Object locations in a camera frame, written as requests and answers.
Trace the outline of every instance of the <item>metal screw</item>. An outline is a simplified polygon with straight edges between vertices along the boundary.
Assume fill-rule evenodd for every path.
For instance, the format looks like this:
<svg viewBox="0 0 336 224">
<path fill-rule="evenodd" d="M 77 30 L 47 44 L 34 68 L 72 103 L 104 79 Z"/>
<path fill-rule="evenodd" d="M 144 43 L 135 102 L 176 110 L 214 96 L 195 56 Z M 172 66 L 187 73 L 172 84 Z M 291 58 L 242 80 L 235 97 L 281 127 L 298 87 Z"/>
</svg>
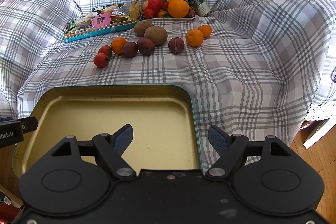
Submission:
<svg viewBox="0 0 336 224">
<path fill-rule="evenodd" d="M 220 177 L 220 176 L 225 175 L 225 170 L 222 169 L 222 168 L 215 167 L 215 168 L 211 168 L 209 170 L 209 174 L 214 176 L 214 177 Z"/>
<path fill-rule="evenodd" d="M 128 177 L 133 174 L 133 170 L 128 167 L 122 167 L 117 170 L 117 174 L 122 177 Z"/>
</svg>

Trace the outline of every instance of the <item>wooden floor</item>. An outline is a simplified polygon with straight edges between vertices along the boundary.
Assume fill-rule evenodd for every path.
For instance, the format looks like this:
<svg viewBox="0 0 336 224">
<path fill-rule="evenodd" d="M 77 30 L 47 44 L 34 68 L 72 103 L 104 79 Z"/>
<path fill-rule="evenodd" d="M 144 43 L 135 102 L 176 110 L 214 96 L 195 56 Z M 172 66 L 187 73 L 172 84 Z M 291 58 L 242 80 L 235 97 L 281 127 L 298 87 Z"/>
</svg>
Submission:
<svg viewBox="0 0 336 224">
<path fill-rule="evenodd" d="M 318 206 L 318 212 L 330 223 L 336 224 L 336 126 L 309 149 L 303 142 L 310 129 L 300 131 L 291 148 L 312 166 L 323 178 L 325 183 L 324 195 Z M 15 146 L 0 149 L 0 184 L 15 196 L 18 193 L 18 178 L 12 171 L 12 154 Z"/>
</svg>

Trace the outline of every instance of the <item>tin can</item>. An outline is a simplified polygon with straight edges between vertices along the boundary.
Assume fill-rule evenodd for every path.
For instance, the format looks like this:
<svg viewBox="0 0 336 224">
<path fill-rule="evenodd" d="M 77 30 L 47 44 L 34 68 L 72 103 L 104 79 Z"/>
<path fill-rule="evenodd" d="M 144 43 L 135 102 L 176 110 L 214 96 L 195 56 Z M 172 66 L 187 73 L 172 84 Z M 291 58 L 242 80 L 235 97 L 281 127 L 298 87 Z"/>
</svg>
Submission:
<svg viewBox="0 0 336 224">
<path fill-rule="evenodd" d="M 209 6 L 204 2 L 204 0 L 188 0 L 189 4 L 193 7 L 196 14 L 204 17 L 211 13 Z"/>
</svg>

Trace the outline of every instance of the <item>white lace trim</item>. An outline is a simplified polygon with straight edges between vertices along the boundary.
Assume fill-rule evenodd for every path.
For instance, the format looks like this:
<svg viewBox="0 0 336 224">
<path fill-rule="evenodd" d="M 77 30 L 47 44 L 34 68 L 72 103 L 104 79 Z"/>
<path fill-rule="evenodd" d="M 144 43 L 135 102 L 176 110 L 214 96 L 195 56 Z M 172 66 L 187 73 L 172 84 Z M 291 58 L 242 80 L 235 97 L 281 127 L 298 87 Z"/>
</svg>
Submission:
<svg viewBox="0 0 336 224">
<path fill-rule="evenodd" d="M 328 102 L 323 106 L 311 106 L 305 121 L 325 120 L 336 115 L 336 101 Z"/>
</svg>

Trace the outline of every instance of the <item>plaid tablecloth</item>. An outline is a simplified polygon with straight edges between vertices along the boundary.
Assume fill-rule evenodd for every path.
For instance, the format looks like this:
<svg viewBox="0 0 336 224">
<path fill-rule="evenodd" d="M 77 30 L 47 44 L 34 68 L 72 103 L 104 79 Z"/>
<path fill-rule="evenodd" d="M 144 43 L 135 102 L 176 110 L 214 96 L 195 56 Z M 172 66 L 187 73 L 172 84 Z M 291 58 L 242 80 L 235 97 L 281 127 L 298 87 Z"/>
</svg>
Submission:
<svg viewBox="0 0 336 224">
<path fill-rule="evenodd" d="M 213 33 L 201 47 L 173 55 L 164 45 L 149 57 L 115 56 L 104 69 L 92 61 L 98 49 L 120 35 L 136 41 L 133 30 L 63 42 L 71 18 L 129 1 L 0 0 L 1 116 L 29 116 L 56 86 L 179 85 L 192 96 L 207 169 L 218 158 L 207 139 L 211 124 L 288 144 L 313 101 L 336 100 L 335 0 L 205 0 L 213 10 L 208 17 L 155 24 L 166 28 L 168 40 L 209 24 Z"/>
</svg>

